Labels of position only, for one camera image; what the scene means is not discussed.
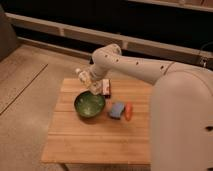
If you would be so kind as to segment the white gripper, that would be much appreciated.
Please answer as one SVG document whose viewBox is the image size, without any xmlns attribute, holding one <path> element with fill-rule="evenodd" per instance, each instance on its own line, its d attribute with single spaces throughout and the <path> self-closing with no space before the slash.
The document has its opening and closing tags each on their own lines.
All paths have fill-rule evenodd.
<svg viewBox="0 0 213 171">
<path fill-rule="evenodd" d="M 95 81 L 89 70 L 86 70 L 86 87 L 93 95 L 98 95 L 102 92 L 102 82 Z"/>
</svg>

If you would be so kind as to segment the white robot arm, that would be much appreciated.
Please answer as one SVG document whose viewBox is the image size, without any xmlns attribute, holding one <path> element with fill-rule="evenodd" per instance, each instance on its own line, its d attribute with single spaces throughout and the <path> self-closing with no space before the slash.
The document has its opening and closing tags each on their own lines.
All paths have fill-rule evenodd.
<svg viewBox="0 0 213 171">
<path fill-rule="evenodd" d="M 126 57 L 110 44 L 92 53 L 92 80 L 115 69 L 153 85 L 151 171 L 213 171 L 213 71 L 173 61 Z"/>
</svg>

